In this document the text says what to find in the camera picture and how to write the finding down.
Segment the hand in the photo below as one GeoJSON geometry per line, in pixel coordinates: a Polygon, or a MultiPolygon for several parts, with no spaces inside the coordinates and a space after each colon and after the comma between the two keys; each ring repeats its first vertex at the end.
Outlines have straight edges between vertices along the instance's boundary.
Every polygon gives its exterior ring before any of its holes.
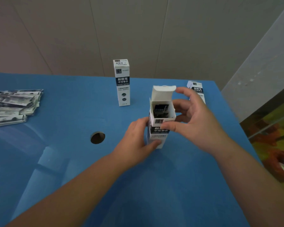
{"type": "Polygon", "coordinates": [[[161,144],[160,140],[155,140],[148,145],[144,144],[143,136],[146,124],[148,124],[148,117],[132,122],[123,139],[112,152],[126,169],[142,162],[161,144]]]}
{"type": "Polygon", "coordinates": [[[177,87],[176,92],[188,96],[190,100],[173,100],[176,112],[182,114],[177,116],[175,122],[164,122],[161,128],[178,132],[200,149],[213,154],[217,145],[228,138],[227,134],[194,90],[177,87]]]}

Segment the gray wall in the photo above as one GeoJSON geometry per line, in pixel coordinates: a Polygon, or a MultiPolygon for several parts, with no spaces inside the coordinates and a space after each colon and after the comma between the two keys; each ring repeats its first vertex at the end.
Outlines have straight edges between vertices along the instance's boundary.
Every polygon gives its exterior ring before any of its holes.
{"type": "Polygon", "coordinates": [[[222,89],[284,0],[0,0],[0,72],[215,80],[222,89]]]}
{"type": "Polygon", "coordinates": [[[222,90],[239,121],[284,89],[284,11],[222,90]]]}

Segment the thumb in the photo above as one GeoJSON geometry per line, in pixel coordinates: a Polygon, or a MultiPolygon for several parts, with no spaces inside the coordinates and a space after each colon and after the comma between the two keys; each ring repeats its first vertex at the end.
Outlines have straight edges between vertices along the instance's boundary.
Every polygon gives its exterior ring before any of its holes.
{"type": "Polygon", "coordinates": [[[161,140],[154,140],[150,144],[143,147],[143,149],[148,153],[152,153],[160,144],[162,143],[161,140]]]}
{"type": "Polygon", "coordinates": [[[161,129],[168,129],[168,130],[171,130],[173,132],[177,132],[183,135],[185,126],[187,126],[187,124],[185,123],[168,121],[168,122],[162,123],[161,129]]]}

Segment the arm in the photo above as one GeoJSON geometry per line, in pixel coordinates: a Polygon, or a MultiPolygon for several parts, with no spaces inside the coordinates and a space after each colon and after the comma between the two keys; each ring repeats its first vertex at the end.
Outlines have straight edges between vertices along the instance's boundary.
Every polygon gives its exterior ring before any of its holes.
{"type": "Polygon", "coordinates": [[[182,114],[161,128],[182,134],[216,159],[251,226],[284,226],[284,190],[280,183],[228,137],[196,92],[186,87],[176,92],[190,100],[174,100],[176,112],[182,114]]]}
{"type": "Polygon", "coordinates": [[[7,226],[81,226],[116,179],[160,144],[144,145],[148,117],[132,122],[114,151],[101,158],[7,226]]]}

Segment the forearm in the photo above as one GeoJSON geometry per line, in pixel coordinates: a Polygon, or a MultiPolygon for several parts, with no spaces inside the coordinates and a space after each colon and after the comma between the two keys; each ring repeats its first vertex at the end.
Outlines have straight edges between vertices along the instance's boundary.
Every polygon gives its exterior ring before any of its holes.
{"type": "Polygon", "coordinates": [[[251,226],[284,226],[284,190],[249,153],[227,138],[215,151],[221,172],[251,226]]]}
{"type": "Polygon", "coordinates": [[[7,226],[80,226],[125,170],[107,155],[7,226]]]}

